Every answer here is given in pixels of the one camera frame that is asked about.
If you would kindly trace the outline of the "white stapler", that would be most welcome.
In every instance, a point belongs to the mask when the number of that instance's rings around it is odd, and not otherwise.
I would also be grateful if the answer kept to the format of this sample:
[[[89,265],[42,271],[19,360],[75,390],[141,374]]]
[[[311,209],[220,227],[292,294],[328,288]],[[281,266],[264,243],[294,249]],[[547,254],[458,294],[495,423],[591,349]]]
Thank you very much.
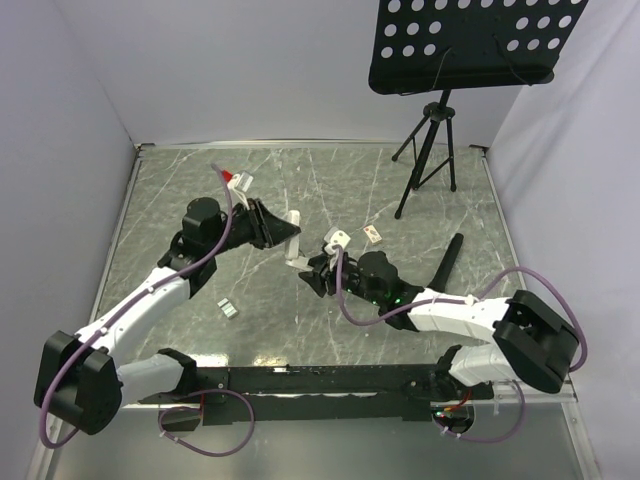
[[[289,210],[285,217],[286,221],[299,227],[301,214],[298,210]],[[284,243],[285,264],[300,272],[308,272],[311,267],[308,258],[300,251],[300,234],[297,233]]]

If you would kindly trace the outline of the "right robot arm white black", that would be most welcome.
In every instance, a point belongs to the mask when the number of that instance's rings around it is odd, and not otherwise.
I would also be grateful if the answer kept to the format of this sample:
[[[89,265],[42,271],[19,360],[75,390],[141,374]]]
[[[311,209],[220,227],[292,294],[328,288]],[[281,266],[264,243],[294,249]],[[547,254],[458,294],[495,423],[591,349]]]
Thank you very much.
[[[444,368],[436,384],[448,398],[458,398],[480,383],[501,381],[559,392],[568,374],[586,360],[584,336],[573,312],[560,316],[528,290],[506,298],[447,294],[444,286],[454,261],[454,254],[446,254],[426,287],[402,280],[382,251],[359,259],[344,251],[321,253],[288,264],[318,296],[352,294],[377,306],[377,319],[395,329],[475,340],[473,346],[450,348],[441,360]]]

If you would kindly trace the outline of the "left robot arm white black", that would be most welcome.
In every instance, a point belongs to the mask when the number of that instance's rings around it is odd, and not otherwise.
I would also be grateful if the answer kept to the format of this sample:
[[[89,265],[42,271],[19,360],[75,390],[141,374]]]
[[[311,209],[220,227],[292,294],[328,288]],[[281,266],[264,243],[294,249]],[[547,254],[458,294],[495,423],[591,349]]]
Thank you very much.
[[[191,201],[181,230],[141,285],[75,334],[57,331],[47,339],[34,392],[41,414],[95,435],[125,405],[153,395],[192,398],[198,387],[193,358],[171,348],[143,361],[125,363],[125,357],[159,320],[203,288],[217,270],[217,255],[243,245],[283,245],[292,252],[300,232],[297,210],[279,218],[258,199],[238,203],[230,213],[213,198]]]

